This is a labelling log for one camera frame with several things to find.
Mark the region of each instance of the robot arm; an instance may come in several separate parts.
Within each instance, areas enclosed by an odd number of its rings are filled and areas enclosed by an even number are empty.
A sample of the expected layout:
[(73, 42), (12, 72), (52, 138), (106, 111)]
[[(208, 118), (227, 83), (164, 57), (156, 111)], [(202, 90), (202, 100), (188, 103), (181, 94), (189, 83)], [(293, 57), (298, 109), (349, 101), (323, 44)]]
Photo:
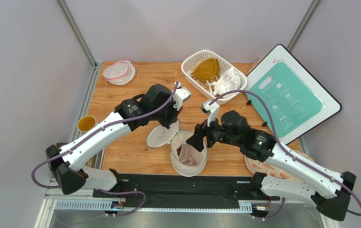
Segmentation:
[[(190, 98), (189, 90), (180, 87), (180, 85), (178, 85), (172, 100), (160, 111), (142, 119), (128, 122), (125, 120), (156, 110), (168, 100), (170, 95), (171, 91), (163, 85), (153, 85), (146, 94), (122, 101), (114, 112), (111, 112), (98, 126), (77, 140), (60, 148), (55, 145), (47, 148), (47, 158), (70, 151), (70, 153), (49, 163), (49, 168), (62, 192), (71, 194), (80, 188), (104, 190), (113, 188), (117, 183), (113, 171), (89, 168), (85, 166), (85, 163), (116, 139), (127, 135), (140, 126), (147, 125), (149, 121), (159, 121), (162, 126), (169, 128), (170, 124), (177, 120), (183, 102)], [(117, 121), (122, 121), (122, 123), (109, 124)]]
[(304, 182), (297, 183), (267, 176), (264, 173), (255, 173), (250, 185), (259, 194), (299, 200), (316, 206), (322, 214), (332, 219), (344, 219), (350, 194), (337, 183), (298, 162), (297, 159), (327, 173), (351, 190), (356, 180), (355, 175), (350, 172), (341, 174), (328, 170), (297, 154), (282, 143), (281, 145), (293, 155), (293, 157), (289, 156), (276, 143), (273, 136), (264, 131), (251, 129), (246, 118), (236, 111), (225, 113), (219, 124), (217, 119), (219, 105), (216, 103), (209, 105), (209, 102), (205, 102), (202, 106), (202, 110), (209, 117), (202, 124), (196, 125), (194, 135), (186, 141), (188, 144), (201, 151), (202, 139), (206, 137), (208, 147), (212, 147), (216, 142), (237, 146), (248, 158), (288, 171)]

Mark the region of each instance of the round white container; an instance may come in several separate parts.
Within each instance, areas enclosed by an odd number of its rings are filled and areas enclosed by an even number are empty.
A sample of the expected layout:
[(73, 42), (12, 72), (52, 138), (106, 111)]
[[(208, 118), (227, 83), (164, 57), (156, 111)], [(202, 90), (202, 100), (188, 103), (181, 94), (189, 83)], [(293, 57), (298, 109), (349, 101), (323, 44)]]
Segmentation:
[(193, 135), (193, 132), (180, 130), (180, 122), (177, 120), (170, 125), (169, 129), (158, 125), (147, 137), (147, 145), (151, 148), (158, 148), (166, 144), (171, 144), (171, 162), (174, 170), (184, 177), (193, 177), (201, 173), (207, 162), (207, 144), (203, 139), (204, 149), (202, 152), (191, 147), (193, 159), (197, 163), (195, 166), (188, 166), (179, 160), (178, 149), (186, 144), (186, 140)]

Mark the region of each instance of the wooden table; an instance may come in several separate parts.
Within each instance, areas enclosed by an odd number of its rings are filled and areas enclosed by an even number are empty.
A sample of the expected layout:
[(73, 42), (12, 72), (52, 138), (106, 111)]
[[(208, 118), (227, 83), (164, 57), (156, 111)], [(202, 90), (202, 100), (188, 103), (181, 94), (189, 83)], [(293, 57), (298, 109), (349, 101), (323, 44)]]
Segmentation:
[[(124, 99), (146, 93), (150, 86), (163, 84), (172, 90), (174, 82), (179, 80), (182, 86), (192, 93), (190, 100), (183, 104), (179, 114), (180, 128), (194, 131), (196, 124), (202, 123), (207, 116), (200, 110), (207, 98), (186, 81), (181, 70), (181, 62), (132, 62), (136, 69), (134, 79), (125, 86), (108, 84), (105, 92), (105, 80), (102, 72), (114, 62), (104, 62), (96, 83), (95, 92), (88, 111), (89, 115), (98, 121), (105, 119), (114, 108)], [(244, 74), (248, 73), (251, 63), (234, 63), (236, 68)], [(236, 110), (245, 116), (252, 128), (270, 132), (262, 127), (262, 119), (252, 105), (246, 105), (247, 97), (238, 94), (230, 102), (221, 106), (219, 117), (225, 112)], [(149, 148), (146, 139), (158, 122), (140, 127), (134, 132), (121, 137), (108, 146), (104, 169), (116, 169), (119, 173), (148, 173), (148, 174), (177, 174), (171, 164), (171, 148), (165, 145), (161, 148)], [(289, 145), (292, 149), (300, 151), (296, 140)], [(238, 147), (217, 143), (209, 149), (206, 167), (201, 175), (216, 176), (251, 176), (246, 168), (243, 155)]]

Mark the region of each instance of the metal floor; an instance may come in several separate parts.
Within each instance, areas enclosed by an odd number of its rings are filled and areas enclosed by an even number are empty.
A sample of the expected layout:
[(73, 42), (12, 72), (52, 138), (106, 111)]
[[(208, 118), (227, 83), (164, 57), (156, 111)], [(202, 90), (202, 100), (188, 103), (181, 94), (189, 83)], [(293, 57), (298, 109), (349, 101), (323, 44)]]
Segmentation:
[[(278, 209), (272, 204), (271, 214)], [(101, 211), (55, 210), (54, 216), (62, 222), (80, 222), (103, 215)], [(315, 208), (303, 204), (287, 204), (277, 218), (256, 221), (249, 214), (238, 213), (187, 213), (187, 212), (136, 212), (118, 218), (101, 218), (89, 223), (66, 226), (53, 220), (51, 228), (323, 228)]]

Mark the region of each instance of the green board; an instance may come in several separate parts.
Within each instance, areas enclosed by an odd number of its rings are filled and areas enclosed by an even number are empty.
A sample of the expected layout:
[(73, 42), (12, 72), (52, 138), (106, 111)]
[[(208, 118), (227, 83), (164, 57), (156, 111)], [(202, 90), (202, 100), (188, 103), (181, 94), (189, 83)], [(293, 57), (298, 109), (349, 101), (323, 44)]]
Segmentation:
[[(279, 137), (286, 136), (323, 109), (323, 102), (284, 62), (276, 63), (249, 91), (266, 103)], [(247, 96), (270, 127), (262, 104), (253, 96)]]

